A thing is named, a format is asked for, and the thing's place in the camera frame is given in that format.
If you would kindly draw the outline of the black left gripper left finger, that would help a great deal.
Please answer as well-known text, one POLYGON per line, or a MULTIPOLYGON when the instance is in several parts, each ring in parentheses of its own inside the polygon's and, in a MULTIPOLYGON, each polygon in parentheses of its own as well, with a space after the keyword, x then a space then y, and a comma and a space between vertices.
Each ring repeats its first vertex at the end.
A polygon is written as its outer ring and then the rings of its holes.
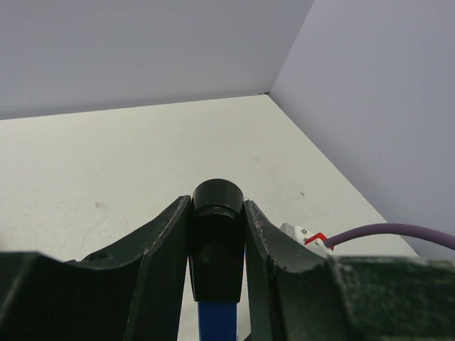
POLYGON ((176 340, 191 199, 84 259, 1 254, 2 340, 176 340))

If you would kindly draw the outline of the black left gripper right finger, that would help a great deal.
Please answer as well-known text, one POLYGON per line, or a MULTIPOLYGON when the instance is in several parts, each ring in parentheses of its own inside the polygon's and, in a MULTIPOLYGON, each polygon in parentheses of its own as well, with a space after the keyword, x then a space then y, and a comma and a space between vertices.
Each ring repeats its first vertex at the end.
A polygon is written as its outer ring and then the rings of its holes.
POLYGON ((245 202, 251 340, 453 340, 454 263, 323 258, 245 202))

